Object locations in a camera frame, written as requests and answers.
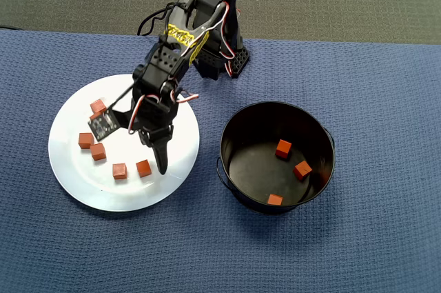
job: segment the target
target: pot handle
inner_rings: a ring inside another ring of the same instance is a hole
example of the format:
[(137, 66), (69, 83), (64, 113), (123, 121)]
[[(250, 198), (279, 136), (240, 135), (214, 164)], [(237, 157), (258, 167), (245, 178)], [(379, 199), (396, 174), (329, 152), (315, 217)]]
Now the pot handle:
[(221, 158), (220, 157), (218, 157), (218, 160), (216, 161), (216, 169), (218, 170), (218, 176), (219, 176), (219, 179), (220, 179), (220, 181), (222, 182), (222, 184), (232, 193), (233, 192), (233, 190), (226, 184), (226, 182), (224, 182), (223, 181), (223, 179), (222, 179), (222, 177), (221, 177), (221, 172), (219, 171), (219, 160), (220, 160)]
[(331, 136), (331, 134), (329, 133), (329, 131), (325, 127), (323, 127), (323, 129), (325, 129), (325, 132), (328, 134), (328, 137), (331, 139), (332, 148), (335, 150), (336, 149), (336, 142), (334, 141), (334, 138)]

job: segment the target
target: white plate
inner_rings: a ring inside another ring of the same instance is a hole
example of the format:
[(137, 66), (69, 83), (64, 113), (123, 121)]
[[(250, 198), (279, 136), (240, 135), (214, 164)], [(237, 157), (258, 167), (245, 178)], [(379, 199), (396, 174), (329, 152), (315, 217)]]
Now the white plate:
[[(198, 155), (198, 122), (188, 103), (179, 105), (173, 120), (174, 133), (167, 147), (168, 169), (164, 175), (158, 171), (152, 149), (141, 144), (137, 133), (129, 135), (123, 128), (102, 140), (105, 160), (94, 161), (90, 150), (79, 147), (79, 133), (91, 132), (90, 104), (101, 99), (110, 105), (132, 82), (131, 74), (120, 74), (84, 86), (61, 107), (50, 129), (49, 160), (55, 177), (76, 200), (96, 209), (126, 212), (163, 200), (184, 182)], [(131, 98), (129, 92), (114, 109), (129, 110)], [(136, 163), (146, 159), (152, 174), (140, 178)], [(127, 179), (114, 180), (114, 163), (126, 164)]]

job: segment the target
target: orange cube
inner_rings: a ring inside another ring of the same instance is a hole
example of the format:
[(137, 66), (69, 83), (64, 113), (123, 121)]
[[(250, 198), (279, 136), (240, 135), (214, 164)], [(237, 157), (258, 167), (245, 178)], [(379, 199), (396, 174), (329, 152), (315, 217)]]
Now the orange cube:
[(294, 174), (298, 178), (299, 181), (302, 181), (305, 179), (305, 177), (310, 174), (312, 171), (311, 167), (309, 166), (308, 162), (302, 161), (296, 167), (294, 168)]
[(281, 139), (278, 142), (276, 156), (282, 159), (287, 159), (289, 155), (289, 151), (291, 151), (291, 143), (288, 143), (287, 141)]
[(141, 178), (152, 174), (152, 169), (150, 168), (148, 160), (138, 162), (136, 164), (136, 169), (138, 169), (138, 173)]
[(90, 107), (91, 107), (92, 111), (94, 112), (94, 114), (96, 114), (97, 112), (99, 112), (100, 114), (103, 114), (105, 112), (105, 110), (107, 109), (105, 107), (104, 103), (100, 99), (96, 100), (94, 103), (91, 103)]
[(92, 157), (95, 161), (105, 159), (105, 150), (102, 143), (97, 143), (90, 146), (90, 152), (92, 153)]
[(281, 205), (283, 198), (277, 194), (270, 194), (268, 198), (269, 205)]
[(95, 114), (93, 114), (91, 117), (89, 117), (89, 120), (93, 121), (95, 118), (97, 118), (99, 115), (101, 115), (100, 112), (96, 112)]
[(113, 165), (113, 178), (115, 179), (127, 178), (127, 167), (125, 166), (125, 163), (118, 163)]
[(94, 135), (92, 133), (80, 133), (78, 144), (83, 150), (89, 149), (90, 146), (94, 144), (94, 142)]

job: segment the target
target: blue mat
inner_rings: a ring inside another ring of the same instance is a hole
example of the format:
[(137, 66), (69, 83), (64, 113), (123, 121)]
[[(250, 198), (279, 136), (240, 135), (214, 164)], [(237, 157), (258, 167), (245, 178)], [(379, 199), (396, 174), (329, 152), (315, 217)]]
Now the blue mat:
[[(201, 96), (186, 182), (145, 210), (93, 210), (51, 171), (52, 120), (155, 40), (0, 32), (0, 292), (440, 291), (441, 46), (248, 40), (239, 79), (183, 80)], [(262, 100), (336, 140), (328, 188), (282, 216), (244, 208), (215, 170), (228, 118)]]

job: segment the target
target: yellow label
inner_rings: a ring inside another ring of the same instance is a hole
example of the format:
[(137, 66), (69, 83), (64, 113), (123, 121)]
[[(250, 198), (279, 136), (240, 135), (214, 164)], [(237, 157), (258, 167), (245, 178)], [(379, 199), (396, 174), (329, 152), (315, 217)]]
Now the yellow label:
[(188, 66), (189, 66), (189, 67), (191, 66), (193, 60), (198, 56), (199, 52), (200, 52), (201, 49), (202, 49), (202, 46), (204, 46), (204, 44), (207, 42), (208, 37), (209, 37), (209, 32), (206, 32), (206, 33), (205, 33), (205, 36), (204, 36), (203, 39), (202, 39), (202, 41), (201, 41), (201, 42), (199, 43), (199, 45), (197, 45), (197, 47), (194, 49), (194, 51), (193, 51), (193, 53), (192, 53), (192, 55), (191, 55), (191, 57), (190, 57), (190, 61), (189, 61), (189, 63), (188, 63)]
[(173, 24), (168, 25), (168, 35), (175, 38), (179, 43), (182, 43), (184, 46), (187, 47), (194, 39), (194, 35), (190, 34), (188, 31), (177, 28)]

